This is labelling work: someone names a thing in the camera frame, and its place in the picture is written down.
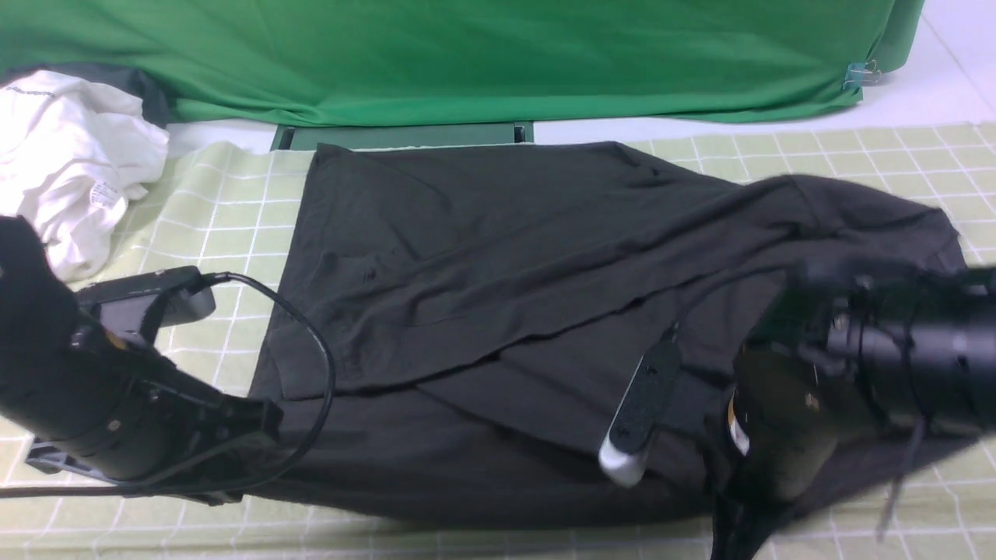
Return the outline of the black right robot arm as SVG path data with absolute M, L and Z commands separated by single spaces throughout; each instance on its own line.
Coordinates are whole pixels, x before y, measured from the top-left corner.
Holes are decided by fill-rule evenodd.
M 794 268 L 743 341 L 727 408 L 737 500 L 782 506 L 843 446 L 994 432 L 994 269 L 843 257 Z

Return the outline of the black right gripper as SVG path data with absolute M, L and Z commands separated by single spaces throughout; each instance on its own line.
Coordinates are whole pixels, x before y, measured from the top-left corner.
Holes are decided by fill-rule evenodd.
M 727 432 L 736 454 L 726 496 L 786 506 L 879 485 L 878 418 L 860 382 L 861 340 L 876 311 L 767 311 L 734 362 Z

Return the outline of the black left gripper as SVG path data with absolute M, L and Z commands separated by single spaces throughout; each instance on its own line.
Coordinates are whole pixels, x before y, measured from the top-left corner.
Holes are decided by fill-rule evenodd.
M 23 344 L 25 461 L 43 474 L 227 506 L 253 485 L 242 454 L 274 446 L 282 419 L 274 401 L 229 396 L 102 327 Z

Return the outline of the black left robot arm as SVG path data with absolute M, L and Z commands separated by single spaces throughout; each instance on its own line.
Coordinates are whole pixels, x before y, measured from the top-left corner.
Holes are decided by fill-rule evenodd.
M 78 292 L 50 269 L 25 219 L 2 219 L 2 417 L 37 439 L 45 472 L 100 481 L 81 495 L 188 497 L 217 506 L 267 481 L 250 453 L 279 443 L 283 414 L 181 371 L 154 347 L 161 327 L 215 302 L 195 266 Z

